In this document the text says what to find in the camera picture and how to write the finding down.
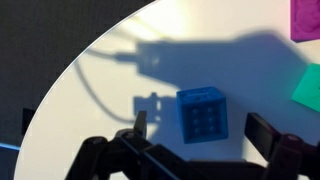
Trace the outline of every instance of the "white surface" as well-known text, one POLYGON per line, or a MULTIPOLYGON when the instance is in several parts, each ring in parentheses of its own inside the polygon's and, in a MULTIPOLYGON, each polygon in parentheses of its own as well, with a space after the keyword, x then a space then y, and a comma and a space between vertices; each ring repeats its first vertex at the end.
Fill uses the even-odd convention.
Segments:
POLYGON ((15 179, 64 179, 83 140, 111 140, 132 127, 139 109, 148 110, 148 139, 186 160, 264 165, 243 136, 247 112, 315 144, 319 113, 290 97, 306 64, 320 63, 320 42, 292 42, 289 15, 289 1, 279 0, 161 0, 145 7, 97 39, 56 81, 25 135, 15 179), (226 95, 230 137, 184 145, 175 93, 203 86, 226 95), (155 109, 155 102, 139 101, 152 92, 155 109))

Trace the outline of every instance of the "magenta block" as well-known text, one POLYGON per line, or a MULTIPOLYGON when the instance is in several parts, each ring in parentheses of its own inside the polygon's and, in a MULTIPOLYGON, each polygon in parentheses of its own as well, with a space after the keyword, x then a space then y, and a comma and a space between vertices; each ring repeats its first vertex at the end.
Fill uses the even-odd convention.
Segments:
POLYGON ((320 0, 291 0, 291 39, 320 39, 320 0))

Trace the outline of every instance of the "blue cube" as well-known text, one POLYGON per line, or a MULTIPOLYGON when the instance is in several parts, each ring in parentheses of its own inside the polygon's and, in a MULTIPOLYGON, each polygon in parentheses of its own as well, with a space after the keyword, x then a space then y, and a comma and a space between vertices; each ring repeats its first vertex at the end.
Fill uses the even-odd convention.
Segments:
POLYGON ((177 92, 185 143, 228 138, 226 98, 214 87, 177 92))

